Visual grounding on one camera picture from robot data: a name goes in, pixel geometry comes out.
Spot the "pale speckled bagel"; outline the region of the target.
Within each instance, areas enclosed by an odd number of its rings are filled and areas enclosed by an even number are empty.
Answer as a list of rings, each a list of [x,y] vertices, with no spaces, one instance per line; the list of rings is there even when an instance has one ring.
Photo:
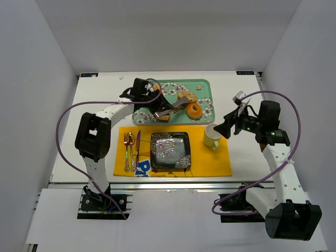
[[[183,97],[187,97],[189,100],[189,103],[195,103],[198,100],[195,94],[187,90],[182,90],[177,94],[178,100],[181,100]]]

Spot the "metal serving tongs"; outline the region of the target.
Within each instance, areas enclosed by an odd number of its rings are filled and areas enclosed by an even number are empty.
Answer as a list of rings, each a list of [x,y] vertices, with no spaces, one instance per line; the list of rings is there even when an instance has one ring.
[[[186,108],[186,106],[189,104],[189,99],[186,96],[183,96],[180,100],[178,100],[177,102],[172,104],[172,108],[163,110],[163,111],[158,111],[154,113],[154,116],[156,118],[162,117],[162,116],[166,116],[169,114],[173,114],[178,112],[179,110],[183,110],[184,108]]]

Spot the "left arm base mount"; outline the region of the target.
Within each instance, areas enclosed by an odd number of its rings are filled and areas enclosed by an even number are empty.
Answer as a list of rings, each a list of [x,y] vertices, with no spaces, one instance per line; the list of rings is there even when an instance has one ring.
[[[100,193],[92,192],[85,186],[82,189],[77,219],[126,220],[130,215],[133,196],[117,193],[110,195],[115,203]]]

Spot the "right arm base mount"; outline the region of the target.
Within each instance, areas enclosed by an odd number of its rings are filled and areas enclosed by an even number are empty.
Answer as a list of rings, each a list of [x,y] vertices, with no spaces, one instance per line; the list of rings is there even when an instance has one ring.
[[[221,216],[222,223],[264,223],[265,220],[257,210],[246,201],[246,192],[242,192],[220,203],[219,209],[223,212],[253,212],[253,215]]]

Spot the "brown bread slice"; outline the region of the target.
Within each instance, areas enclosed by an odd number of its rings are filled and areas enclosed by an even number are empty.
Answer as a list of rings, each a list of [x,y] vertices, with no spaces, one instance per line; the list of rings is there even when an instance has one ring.
[[[160,122],[169,122],[170,115],[164,115],[164,116],[158,117],[157,120]]]

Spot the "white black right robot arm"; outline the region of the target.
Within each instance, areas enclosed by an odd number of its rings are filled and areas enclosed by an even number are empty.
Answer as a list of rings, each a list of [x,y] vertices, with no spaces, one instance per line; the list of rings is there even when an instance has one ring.
[[[273,239],[309,241],[322,217],[319,205],[313,205],[301,187],[294,163],[292,149],[286,131],[279,128],[280,105],[274,101],[262,101],[257,116],[248,113],[242,103],[224,116],[218,131],[225,138],[244,130],[255,134],[261,152],[266,159],[276,191],[276,198],[254,185],[247,188],[245,200],[264,218],[268,236]]]

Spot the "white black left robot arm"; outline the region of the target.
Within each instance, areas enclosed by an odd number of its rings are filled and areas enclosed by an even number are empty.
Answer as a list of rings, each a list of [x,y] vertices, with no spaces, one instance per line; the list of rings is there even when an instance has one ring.
[[[116,176],[141,177],[219,177],[230,176],[232,169],[227,141],[208,124],[200,127],[185,123],[162,124],[176,113],[197,122],[203,109],[197,96],[181,90],[176,103],[169,103],[160,85],[151,79],[136,78],[131,88],[97,113],[82,115],[75,148],[86,166],[87,195],[102,198],[110,194],[105,158],[110,149],[111,130],[127,116],[148,109],[144,122],[121,127],[117,137],[114,164]]]

